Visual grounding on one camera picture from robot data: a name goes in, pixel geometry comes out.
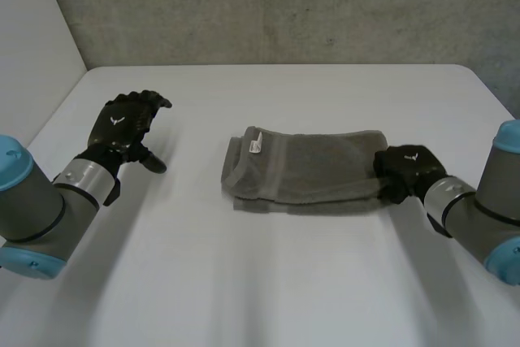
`towel label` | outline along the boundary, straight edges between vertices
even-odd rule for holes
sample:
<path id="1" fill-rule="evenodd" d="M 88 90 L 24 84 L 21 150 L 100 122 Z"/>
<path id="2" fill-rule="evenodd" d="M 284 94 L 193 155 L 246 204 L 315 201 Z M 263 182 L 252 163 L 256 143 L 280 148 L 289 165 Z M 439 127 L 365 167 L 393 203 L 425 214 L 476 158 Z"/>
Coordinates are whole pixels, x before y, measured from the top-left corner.
<path id="1" fill-rule="evenodd" d="M 259 154 L 262 150 L 262 132 L 258 134 L 258 139 L 252 140 L 251 145 L 249 146 L 249 152 L 252 154 Z"/>

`white table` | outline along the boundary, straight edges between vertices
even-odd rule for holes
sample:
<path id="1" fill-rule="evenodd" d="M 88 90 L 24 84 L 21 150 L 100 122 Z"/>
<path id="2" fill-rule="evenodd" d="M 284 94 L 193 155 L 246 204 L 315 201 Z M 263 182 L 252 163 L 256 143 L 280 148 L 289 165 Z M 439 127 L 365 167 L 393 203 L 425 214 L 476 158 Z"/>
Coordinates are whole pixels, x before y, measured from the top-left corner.
<path id="1" fill-rule="evenodd" d="M 48 176 L 85 147 L 105 101 L 153 89 L 173 102 L 145 143 L 168 166 L 120 174 L 53 281 L 0 272 L 0 345 L 518 345 L 520 288 L 428 227 L 415 200 L 371 215 L 232 210 L 220 190 L 231 136 L 379 129 L 427 145 L 476 186 L 510 114 L 467 68 L 107 67 L 80 81 L 30 146 Z"/>

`robotic arm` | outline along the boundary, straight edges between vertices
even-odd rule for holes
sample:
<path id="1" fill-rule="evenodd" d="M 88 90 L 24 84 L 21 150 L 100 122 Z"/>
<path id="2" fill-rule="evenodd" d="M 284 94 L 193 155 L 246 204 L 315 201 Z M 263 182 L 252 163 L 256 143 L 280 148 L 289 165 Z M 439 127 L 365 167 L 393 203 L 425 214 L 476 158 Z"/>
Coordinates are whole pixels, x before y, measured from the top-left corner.
<path id="1" fill-rule="evenodd" d="M 141 143 L 161 107 L 171 103 L 150 91 L 108 102 L 87 149 L 53 183 L 17 140 L 0 136 L 0 236 L 6 239 L 0 266 L 32 278 L 54 278 L 101 205 L 118 198 L 121 165 L 140 162 L 164 173 L 166 165 Z"/>
<path id="2" fill-rule="evenodd" d="M 421 145 L 376 153 L 374 169 L 391 182 L 382 197 L 396 204 L 418 197 L 438 233 L 499 280 L 520 284 L 520 120 L 500 126 L 476 191 Z"/>

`concrete wall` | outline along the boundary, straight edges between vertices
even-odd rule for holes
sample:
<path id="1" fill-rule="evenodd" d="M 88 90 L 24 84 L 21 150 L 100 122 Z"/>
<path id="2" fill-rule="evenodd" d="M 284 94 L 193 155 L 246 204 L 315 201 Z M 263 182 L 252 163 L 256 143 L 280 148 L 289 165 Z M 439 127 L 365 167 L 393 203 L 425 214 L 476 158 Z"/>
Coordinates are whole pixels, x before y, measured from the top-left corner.
<path id="1" fill-rule="evenodd" d="M 56 0 L 0 0 L 0 133 L 28 145 L 84 73 Z"/>
<path id="2" fill-rule="evenodd" d="M 58 0 L 88 67 L 458 63 L 520 115 L 520 0 Z"/>

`light blue joint cap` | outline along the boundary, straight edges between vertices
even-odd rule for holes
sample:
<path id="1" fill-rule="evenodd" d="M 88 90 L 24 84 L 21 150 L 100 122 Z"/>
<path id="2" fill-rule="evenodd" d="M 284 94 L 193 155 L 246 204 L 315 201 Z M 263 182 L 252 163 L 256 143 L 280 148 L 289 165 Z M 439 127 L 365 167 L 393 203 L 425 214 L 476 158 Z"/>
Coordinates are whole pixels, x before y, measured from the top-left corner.
<path id="1" fill-rule="evenodd" d="M 498 245 L 487 256 L 484 267 L 502 282 L 520 284 L 520 236 Z"/>
<path id="2" fill-rule="evenodd" d="M 498 129 L 493 146 L 511 154 L 520 154 L 520 119 L 504 122 Z"/>
<path id="3" fill-rule="evenodd" d="M 67 262 L 49 255 L 21 248 L 0 248 L 0 266 L 29 278 L 52 280 Z"/>
<path id="4" fill-rule="evenodd" d="M 16 139 L 0 134 L 0 191 L 27 178 L 33 169 L 32 155 Z"/>

